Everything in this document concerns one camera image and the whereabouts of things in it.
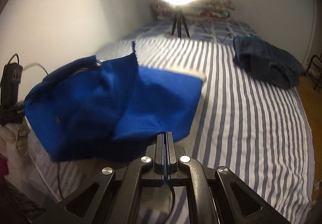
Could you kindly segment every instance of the bed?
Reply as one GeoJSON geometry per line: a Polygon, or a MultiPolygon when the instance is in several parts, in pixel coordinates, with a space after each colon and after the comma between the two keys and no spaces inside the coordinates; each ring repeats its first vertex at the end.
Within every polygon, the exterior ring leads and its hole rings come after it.
{"type": "MultiPolygon", "coordinates": [[[[181,141],[187,155],[203,165],[225,165],[291,223],[304,223],[309,210],[314,158],[312,135],[296,89],[282,90],[252,79],[234,66],[234,36],[258,36],[237,21],[189,21],[191,39],[170,37],[172,22],[157,21],[96,52],[112,59],[131,52],[136,41],[139,65],[189,67],[207,76],[190,134],[181,141]]],[[[56,163],[31,132],[33,159],[45,185],[57,201],[56,163]]],[[[63,197],[87,176],[75,162],[60,163],[63,197]]],[[[162,223],[165,213],[140,210],[141,223],[162,223]]],[[[186,192],[176,189],[176,204],[169,223],[189,223],[186,192]]]]}

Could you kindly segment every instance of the blue cloth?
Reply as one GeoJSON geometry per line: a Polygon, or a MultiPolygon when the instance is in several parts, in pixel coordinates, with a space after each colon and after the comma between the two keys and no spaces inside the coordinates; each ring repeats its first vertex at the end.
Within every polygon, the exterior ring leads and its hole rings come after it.
{"type": "Polygon", "coordinates": [[[296,87],[305,74],[301,63],[289,52],[256,37],[236,37],[233,40],[235,65],[253,78],[282,89],[296,87]]]}
{"type": "Polygon", "coordinates": [[[189,134],[201,79],[140,67],[134,46],[101,67],[95,56],[65,65],[27,95],[26,116],[53,161],[130,161],[160,132],[189,134]]]}

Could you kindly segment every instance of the brown floor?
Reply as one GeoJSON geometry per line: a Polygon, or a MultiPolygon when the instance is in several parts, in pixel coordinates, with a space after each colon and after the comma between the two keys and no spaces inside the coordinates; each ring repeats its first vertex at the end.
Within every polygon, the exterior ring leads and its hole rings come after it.
{"type": "MultiPolygon", "coordinates": [[[[303,77],[300,78],[297,91],[312,129],[315,158],[314,182],[317,183],[322,180],[322,92],[314,91],[310,79],[303,77]]],[[[317,198],[322,199],[322,188],[313,190],[312,199],[317,198]]]]}

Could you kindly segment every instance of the metal screw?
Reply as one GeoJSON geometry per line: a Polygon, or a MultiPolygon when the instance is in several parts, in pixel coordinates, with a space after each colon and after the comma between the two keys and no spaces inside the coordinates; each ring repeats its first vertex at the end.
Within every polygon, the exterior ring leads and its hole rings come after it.
{"type": "Polygon", "coordinates": [[[183,163],[187,163],[190,161],[190,157],[189,156],[181,156],[180,161],[183,163]]]}
{"type": "Polygon", "coordinates": [[[141,158],[141,161],[142,161],[143,163],[149,163],[151,160],[152,160],[152,159],[151,159],[150,157],[148,157],[148,156],[144,156],[144,157],[142,157],[142,158],[141,158]]]}
{"type": "Polygon", "coordinates": [[[110,168],[110,167],[106,167],[106,168],[103,168],[103,169],[102,169],[102,173],[103,173],[104,175],[112,174],[112,172],[113,172],[113,169],[112,169],[112,168],[110,168]]]}
{"type": "Polygon", "coordinates": [[[224,166],[220,166],[220,167],[218,168],[218,172],[219,172],[220,174],[227,174],[227,173],[228,173],[228,168],[226,168],[226,167],[224,167],[224,166]]]}

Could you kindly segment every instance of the stack of blankets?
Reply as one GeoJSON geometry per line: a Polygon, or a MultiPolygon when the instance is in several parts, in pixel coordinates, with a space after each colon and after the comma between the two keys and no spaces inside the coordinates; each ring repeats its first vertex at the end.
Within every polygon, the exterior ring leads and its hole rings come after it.
{"type": "MultiPolygon", "coordinates": [[[[227,22],[232,19],[230,11],[236,6],[231,0],[197,0],[181,6],[188,20],[227,22]]],[[[162,0],[153,1],[153,10],[158,19],[173,18],[174,5],[162,0]]]]}

